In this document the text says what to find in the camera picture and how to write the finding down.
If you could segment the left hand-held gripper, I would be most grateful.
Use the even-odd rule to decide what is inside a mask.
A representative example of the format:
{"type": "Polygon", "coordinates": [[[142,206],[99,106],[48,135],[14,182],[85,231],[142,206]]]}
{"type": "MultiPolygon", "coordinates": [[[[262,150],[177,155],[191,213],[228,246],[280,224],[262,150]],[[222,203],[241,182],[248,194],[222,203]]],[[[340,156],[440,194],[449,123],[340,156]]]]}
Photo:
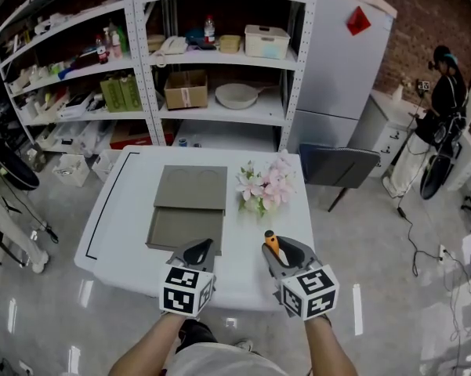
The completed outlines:
{"type": "Polygon", "coordinates": [[[175,250],[162,270],[160,309],[197,318],[215,290],[215,256],[210,238],[192,240],[175,250]]]}

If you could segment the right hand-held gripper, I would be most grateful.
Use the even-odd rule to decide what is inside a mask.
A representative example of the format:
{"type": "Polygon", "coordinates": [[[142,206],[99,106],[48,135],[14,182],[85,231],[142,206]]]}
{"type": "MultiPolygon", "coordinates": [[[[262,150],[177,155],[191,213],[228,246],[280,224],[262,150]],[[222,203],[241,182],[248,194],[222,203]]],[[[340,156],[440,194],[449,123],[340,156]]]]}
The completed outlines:
{"type": "MultiPolygon", "coordinates": [[[[318,266],[314,250],[304,243],[282,236],[278,236],[277,240],[287,260],[288,268],[311,268],[277,282],[277,291],[274,295],[288,311],[288,315],[306,321],[335,309],[339,282],[330,265],[318,266]]],[[[279,254],[267,244],[262,245],[262,253],[270,275],[283,277],[284,263],[279,254]]]]}

